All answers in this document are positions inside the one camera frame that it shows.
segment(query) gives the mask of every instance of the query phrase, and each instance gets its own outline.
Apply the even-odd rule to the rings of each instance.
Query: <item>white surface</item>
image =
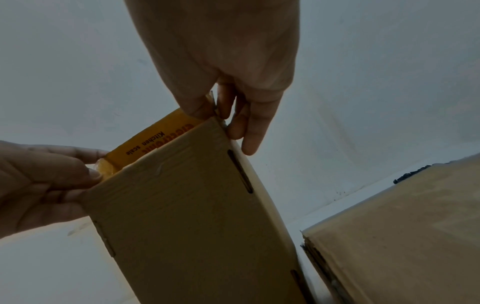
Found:
[[[295,82],[251,158],[296,243],[376,182],[480,140],[478,0],[301,13]],[[120,1],[3,1],[0,38],[0,139],[112,149],[176,108]],[[0,247],[0,301],[132,304],[94,231],[67,236],[80,224]]]

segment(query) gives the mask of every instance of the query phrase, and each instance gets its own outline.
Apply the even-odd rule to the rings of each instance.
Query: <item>cardboard box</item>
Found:
[[[434,165],[303,235],[338,303],[480,303],[480,155]]]
[[[126,166],[84,206],[142,304],[309,298],[274,204],[216,118]]]

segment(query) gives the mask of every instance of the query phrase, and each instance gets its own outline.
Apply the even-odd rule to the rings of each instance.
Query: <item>human hand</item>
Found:
[[[218,83],[227,134],[254,154],[284,90],[299,44],[299,0],[126,0],[154,64],[189,115],[214,114],[205,95]]]
[[[101,175],[85,164],[105,154],[0,141],[0,238],[86,216],[79,201]]]

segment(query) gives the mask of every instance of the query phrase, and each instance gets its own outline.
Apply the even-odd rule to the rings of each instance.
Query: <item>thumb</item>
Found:
[[[88,188],[101,174],[73,157],[35,151],[6,151],[5,160],[32,182],[49,183],[54,189]]]

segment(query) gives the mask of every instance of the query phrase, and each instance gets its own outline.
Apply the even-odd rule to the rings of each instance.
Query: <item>cardboard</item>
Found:
[[[338,303],[480,303],[480,155],[434,165],[303,235]]]
[[[309,298],[274,204],[216,118],[126,166],[83,204],[141,304]]]

